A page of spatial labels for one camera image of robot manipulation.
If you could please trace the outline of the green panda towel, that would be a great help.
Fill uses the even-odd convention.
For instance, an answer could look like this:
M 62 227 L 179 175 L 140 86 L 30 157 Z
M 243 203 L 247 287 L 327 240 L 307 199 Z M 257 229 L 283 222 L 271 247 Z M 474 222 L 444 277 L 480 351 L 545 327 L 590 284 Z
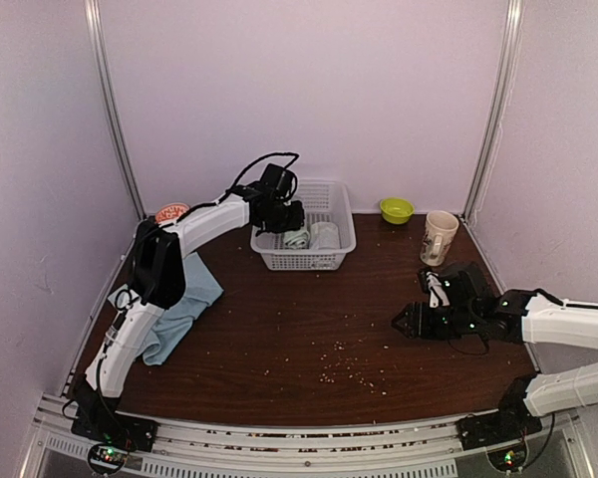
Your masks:
M 282 244 L 283 248 L 288 250 L 306 249 L 310 244 L 310 232 L 306 227 L 286 231 L 282 236 Z

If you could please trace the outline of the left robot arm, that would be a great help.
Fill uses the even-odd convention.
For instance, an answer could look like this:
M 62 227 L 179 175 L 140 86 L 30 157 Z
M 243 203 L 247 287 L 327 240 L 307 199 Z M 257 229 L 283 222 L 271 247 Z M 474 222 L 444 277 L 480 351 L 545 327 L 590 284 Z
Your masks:
M 185 259 L 200 246 L 233 229 L 255 226 L 262 233 L 300 229 L 298 179 L 288 165 L 268 163 L 260 178 L 233 183 L 216 199 L 202 202 L 160 225 L 143 220 L 136 230 L 131 275 L 117 299 L 117 315 L 93 362 L 77 378 L 72 398 L 77 417 L 103 442 L 123 434 L 115 413 L 124 383 L 153 324 L 184 295 Z

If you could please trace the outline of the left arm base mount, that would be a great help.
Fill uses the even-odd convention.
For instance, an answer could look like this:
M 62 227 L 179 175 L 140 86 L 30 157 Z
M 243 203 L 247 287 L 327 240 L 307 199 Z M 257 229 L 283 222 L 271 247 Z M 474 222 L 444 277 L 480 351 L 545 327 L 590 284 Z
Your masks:
M 136 452 L 151 452 L 158 424 L 154 420 L 121 415 L 120 425 L 111 431 L 98 431 L 85 417 L 76 418 L 71 426 L 74 435 L 87 438 L 93 444 L 87 451 L 87 464 L 97 474 L 120 472 Z

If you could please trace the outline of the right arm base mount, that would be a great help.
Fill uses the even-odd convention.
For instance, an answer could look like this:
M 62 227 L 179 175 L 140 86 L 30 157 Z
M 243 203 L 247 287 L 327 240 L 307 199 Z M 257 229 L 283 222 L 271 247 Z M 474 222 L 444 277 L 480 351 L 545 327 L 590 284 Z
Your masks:
M 489 464 L 505 474 L 526 468 L 531 462 L 527 438 L 542 430 L 540 418 L 500 410 L 470 414 L 455 426 L 464 451 L 483 448 Z

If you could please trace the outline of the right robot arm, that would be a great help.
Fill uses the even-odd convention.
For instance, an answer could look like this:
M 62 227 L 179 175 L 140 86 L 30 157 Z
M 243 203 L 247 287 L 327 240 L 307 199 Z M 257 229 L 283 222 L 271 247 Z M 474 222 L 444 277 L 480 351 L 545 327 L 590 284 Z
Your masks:
M 455 263 L 418 279 L 424 302 L 405 307 L 392 326 L 409 339 L 450 342 L 476 335 L 484 344 L 555 344 L 598 351 L 598 303 L 560 299 L 543 289 L 497 295 L 475 263 Z M 497 438 L 513 438 L 529 422 L 565 409 L 598 403 L 598 362 L 519 378 L 491 418 Z

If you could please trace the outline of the white plastic basket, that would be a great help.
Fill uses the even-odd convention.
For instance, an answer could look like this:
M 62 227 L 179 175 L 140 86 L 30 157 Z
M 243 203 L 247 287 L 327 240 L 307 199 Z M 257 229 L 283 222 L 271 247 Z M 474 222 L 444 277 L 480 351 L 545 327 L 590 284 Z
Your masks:
M 357 245 L 347 187 L 338 181 L 305 180 L 295 198 L 304 209 L 296 231 L 259 234 L 250 246 L 272 271 L 335 271 Z

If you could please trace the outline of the light blue towel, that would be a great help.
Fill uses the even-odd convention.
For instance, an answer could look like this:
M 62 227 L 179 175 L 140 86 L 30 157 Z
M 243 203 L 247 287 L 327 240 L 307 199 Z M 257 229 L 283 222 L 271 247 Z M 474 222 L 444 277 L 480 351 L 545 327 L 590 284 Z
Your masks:
M 162 365 L 193 323 L 223 294 L 223 289 L 197 253 L 183 261 L 186 289 L 177 304 L 151 326 L 137 357 L 148 366 Z

